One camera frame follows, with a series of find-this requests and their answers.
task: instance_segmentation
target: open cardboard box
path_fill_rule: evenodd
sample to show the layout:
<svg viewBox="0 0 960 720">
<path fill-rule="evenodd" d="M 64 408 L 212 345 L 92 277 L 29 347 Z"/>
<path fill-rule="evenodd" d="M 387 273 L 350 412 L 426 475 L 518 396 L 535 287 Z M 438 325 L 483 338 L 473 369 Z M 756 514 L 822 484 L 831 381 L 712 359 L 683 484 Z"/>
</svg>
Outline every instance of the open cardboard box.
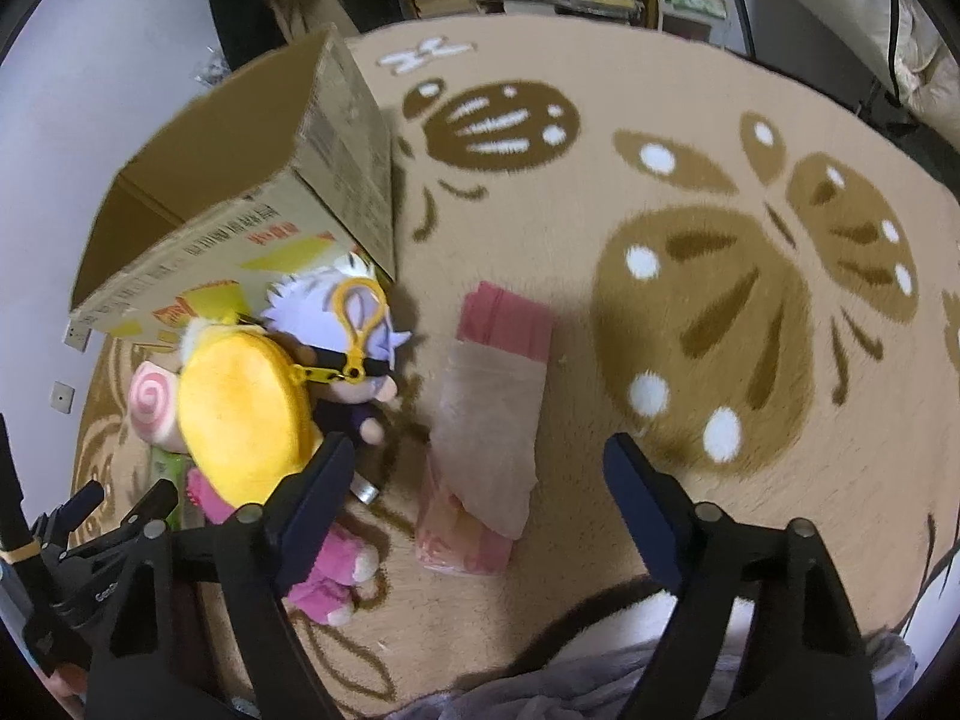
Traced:
<svg viewBox="0 0 960 720">
<path fill-rule="evenodd" d="M 257 313 L 272 282 L 348 251 L 394 277 L 390 135 L 329 26 L 194 100 L 117 173 L 70 317 L 170 348 L 191 317 Z"/>
</svg>

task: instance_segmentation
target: yellow plush pouch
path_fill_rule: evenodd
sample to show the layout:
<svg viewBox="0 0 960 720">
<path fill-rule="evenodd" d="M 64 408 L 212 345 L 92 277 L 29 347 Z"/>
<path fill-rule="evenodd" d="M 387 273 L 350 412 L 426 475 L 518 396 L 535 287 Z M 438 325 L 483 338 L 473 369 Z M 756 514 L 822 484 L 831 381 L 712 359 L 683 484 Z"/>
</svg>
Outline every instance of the yellow plush pouch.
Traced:
<svg viewBox="0 0 960 720">
<path fill-rule="evenodd" d="M 302 368 L 260 328 L 203 332 L 176 408 L 198 469 L 232 507 L 265 503 L 320 445 Z"/>
</svg>

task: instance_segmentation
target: white-haired plush doll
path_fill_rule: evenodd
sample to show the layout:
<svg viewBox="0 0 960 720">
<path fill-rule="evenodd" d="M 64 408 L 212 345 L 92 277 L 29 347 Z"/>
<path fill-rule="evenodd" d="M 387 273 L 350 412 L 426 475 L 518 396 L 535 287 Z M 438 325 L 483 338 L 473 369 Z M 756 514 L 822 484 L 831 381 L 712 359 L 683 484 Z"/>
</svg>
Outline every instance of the white-haired plush doll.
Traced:
<svg viewBox="0 0 960 720">
<path fill-rule="evenodd" d="M 267 327 L 301 345 L 296 360 L 312 370 L 318 398 L 314 421 L 326 434 L 345 433 L 355 446 L 383 442 L 373 401 L 397 395 L 392 378 L 395 348 L 410 338 L 397 333 L 373 266 L 355 254 L 331 266 L 289 276 L 275 285 Z"/>
</svg>

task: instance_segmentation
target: gray blanket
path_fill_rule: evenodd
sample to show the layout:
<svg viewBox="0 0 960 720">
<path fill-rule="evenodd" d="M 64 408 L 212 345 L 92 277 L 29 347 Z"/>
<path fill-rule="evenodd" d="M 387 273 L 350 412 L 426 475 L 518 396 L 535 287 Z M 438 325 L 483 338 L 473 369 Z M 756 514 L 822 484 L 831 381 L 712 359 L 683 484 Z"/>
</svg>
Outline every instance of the gray blanket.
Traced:
<svg viewBox="0 0 960 720">
<path fill-rule="evenodd" d="M 614 720 L 655 644 L 552 664 L 539 671 L 494 680 L 466 692 L 426 696 L 387 720 Z M 877 693 L 877 716 L 886 717 L 913 685 L 917 661 L 904 641 L 882 632 L 867 642 Z M 740 667 L 740 653 L 723 651 L 699 717 L 726 707 Z"/>
</svg>

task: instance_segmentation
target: wall outlet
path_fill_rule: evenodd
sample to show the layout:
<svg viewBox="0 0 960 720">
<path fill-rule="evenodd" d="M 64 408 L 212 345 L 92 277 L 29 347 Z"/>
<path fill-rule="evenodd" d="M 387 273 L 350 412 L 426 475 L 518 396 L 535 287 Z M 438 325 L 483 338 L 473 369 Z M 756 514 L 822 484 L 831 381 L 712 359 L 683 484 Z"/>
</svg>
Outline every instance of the wall outlet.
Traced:
<svg viewBox="0 0 960 720">
<path fill-rule="evenodd" d="M 86 351 L 86 343 L 90 340 L 90 328 L 82 324 L 70 322 L 66 326 L 64 333 L 64 343 L 66 346 L 74 348 L 78 352 Z"/>
<path fill-rule="evenodd" d="M 50 391 L 50 406 L 61 413 L 70 413 L 73 408 L 74 389 L 64 382 L 54 382 L 54 389 Z"/>
</svg>

